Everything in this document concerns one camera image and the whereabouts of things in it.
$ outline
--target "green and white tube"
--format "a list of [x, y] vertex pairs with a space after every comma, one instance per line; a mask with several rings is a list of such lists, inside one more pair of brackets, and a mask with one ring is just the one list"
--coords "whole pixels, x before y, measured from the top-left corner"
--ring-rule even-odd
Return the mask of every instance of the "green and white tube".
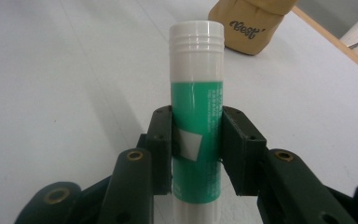
[[219, 135], [223, 107], [224, 28], [186, 21], [170, 29], [173, 214], [176, 224], [220, 221]]

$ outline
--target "white cap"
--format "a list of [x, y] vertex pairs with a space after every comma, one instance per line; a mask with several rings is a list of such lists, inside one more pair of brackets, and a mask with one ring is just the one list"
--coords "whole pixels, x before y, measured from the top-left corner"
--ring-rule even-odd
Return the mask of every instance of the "white cap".
[[171, 82], [222, 81], [224, 27], [184, 21], [170, 29]]

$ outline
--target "glue stick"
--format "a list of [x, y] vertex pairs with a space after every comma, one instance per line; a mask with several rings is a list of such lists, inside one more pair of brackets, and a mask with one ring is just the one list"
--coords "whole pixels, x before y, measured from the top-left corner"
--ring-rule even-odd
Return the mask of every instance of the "glue stick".
[[185, 21], [170, 29], [175, 224], [220, 221], [219, 135], [223, 106], [224, 28]]

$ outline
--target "cylindrical container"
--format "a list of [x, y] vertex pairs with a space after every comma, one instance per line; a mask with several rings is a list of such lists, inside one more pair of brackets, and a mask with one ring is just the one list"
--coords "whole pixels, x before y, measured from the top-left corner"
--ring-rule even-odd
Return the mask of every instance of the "cylindrical container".
[[174, 219], [219, 223], [219, 135], [223, 107], [224, 28], [185, 21], [170, 29]]

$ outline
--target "brass insert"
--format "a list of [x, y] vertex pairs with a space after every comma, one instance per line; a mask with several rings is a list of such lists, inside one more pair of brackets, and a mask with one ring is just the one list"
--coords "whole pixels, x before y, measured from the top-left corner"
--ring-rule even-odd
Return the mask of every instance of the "brass insert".
[[292, 161], [295, 159], [293, 154], [287, 151], [277, 151], [275, 152], [275, 156], [282, 161]]
[[51, 191], [49, 191], [46, 195], [45, 195], [45, 203], [48, 204], [55, 204], [55, 203], [60, 203], [63, 200], [65, 200], [70, 194], [69, 189], [67, 188], [57, 188], [57, 189], [53, 189]]
[[144, 153], [141, 151], [132, 151], [127, 154], [127, 160], [129, 161], [138, 161], [144, 156]]

